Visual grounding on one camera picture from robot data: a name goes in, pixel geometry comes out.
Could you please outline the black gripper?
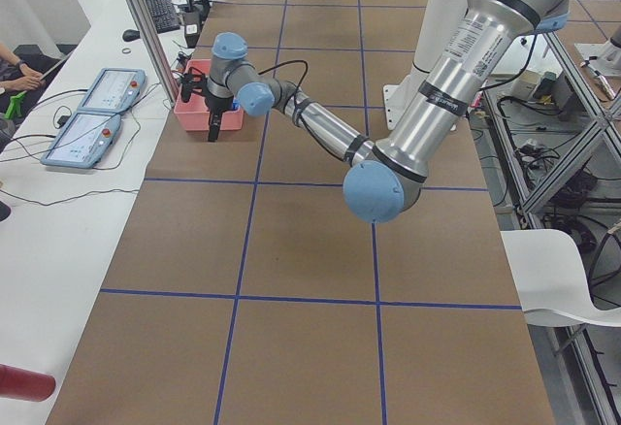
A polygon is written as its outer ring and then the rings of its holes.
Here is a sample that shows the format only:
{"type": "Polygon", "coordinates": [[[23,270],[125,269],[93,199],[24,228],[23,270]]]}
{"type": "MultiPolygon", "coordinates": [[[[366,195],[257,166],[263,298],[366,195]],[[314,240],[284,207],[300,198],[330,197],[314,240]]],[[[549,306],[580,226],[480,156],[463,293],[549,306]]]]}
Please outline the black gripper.
{"type": "Polygon", "coordinates": [[[205,96],[205,103],[210,113],[208,142],[214,143],[218,140],[220,133],[221,114],[231,110],[233,98],[222,98],[212,94],[207,94],[205,96]]]}

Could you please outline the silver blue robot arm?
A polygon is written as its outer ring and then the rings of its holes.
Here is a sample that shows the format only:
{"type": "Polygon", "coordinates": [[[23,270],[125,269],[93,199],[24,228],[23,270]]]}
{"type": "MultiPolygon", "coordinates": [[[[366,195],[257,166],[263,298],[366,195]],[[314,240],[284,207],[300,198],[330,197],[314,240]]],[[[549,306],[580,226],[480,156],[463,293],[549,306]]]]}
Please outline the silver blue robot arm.
{"type": "Polygon", "coordinates": [[[388,137],[370,141],[313,101],[294,82],[260,75],[246,41],[224,32],[212,45],[204,96],[212,112],[235,100],[252,116],[279,111],[349,169],[343,196],[350,210],[383,223],[409,209],[429,175],[428,164],[513,41],[562,28],[569,0],[429,0],[416,54],[431,62],[393,88],[388,108],[398,119],[388,137]]]}

